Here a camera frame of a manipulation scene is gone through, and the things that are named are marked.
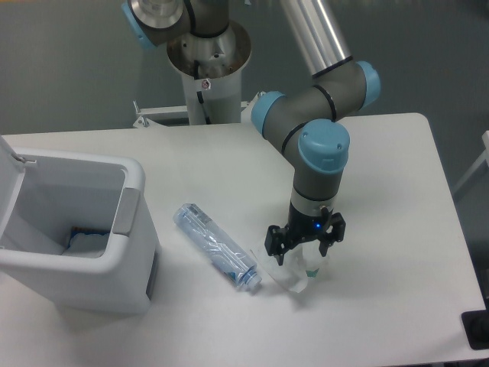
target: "light blue joint cap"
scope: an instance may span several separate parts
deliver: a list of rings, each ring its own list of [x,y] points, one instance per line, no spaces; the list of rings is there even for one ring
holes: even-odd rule
[[[365,81],[367,82],[367,90],[365,91],[365,101],[362,108],[370,105],[375,99],[379,98],[381,94],[381,78],[367,61],[358,61],[357,64],[362,68],[365,74]]]
[[[300,132],[298,144],[309,167],[321,174],[338,174],[348,161],[350,134],[337,122],[312,120]]]
[[[268,92],[256,101],[253,109],[251,110],[251,121],[260,134],[263,134],[263,125],[267,118],[268,111],[270,111],[272,105],[281,97],[285,95],[280,92]]]
[[[138,38],[139,44],[143,47],[143,50],[152,50],[156,48],[154,44],[149,40],[149,38],[144,34],[143,30],[139,26],[138,21],[134,18],[131,9],[127,2],[122,4],[122,11],[124,12],[125,17],[128,19],[129,24],[131,25],[132,31],[136,34]]]

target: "trash bin lid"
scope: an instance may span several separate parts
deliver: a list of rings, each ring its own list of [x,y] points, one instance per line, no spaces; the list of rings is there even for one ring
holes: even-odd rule
[[[0,135],[0,238],[14,209],[24,175],[22,159]]]

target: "white trash bin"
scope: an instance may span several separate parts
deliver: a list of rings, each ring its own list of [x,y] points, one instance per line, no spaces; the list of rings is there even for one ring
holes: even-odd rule
[[[160,244],[143,192],[133,159],[14,151],[0,135],[0,271],[55,304],[145,312]]]

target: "crushed plastic bottle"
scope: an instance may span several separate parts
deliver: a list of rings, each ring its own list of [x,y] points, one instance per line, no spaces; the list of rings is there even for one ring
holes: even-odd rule
[[[260,284],[257,263],[196,204],[184,204],[173,221],[235,286],[253,291]]]

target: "gray floor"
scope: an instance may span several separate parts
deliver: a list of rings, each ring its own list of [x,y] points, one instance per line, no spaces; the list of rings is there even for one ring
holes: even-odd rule
[[[133,99],[141,108],[184,104],[164,47],[140,49],[121,2],[0,3],[0,134],[128,128]],[[271,89],[294,94],[310,78],[280,4],[251,2],[231,1],[253,42],[243,98]],[[331,3],[356,60],[381,75],[380,99],[361,113],[424,114],[453,187],[489,130],[486,0]],[[476,267],[489,268],[489,175],[458,213]]]

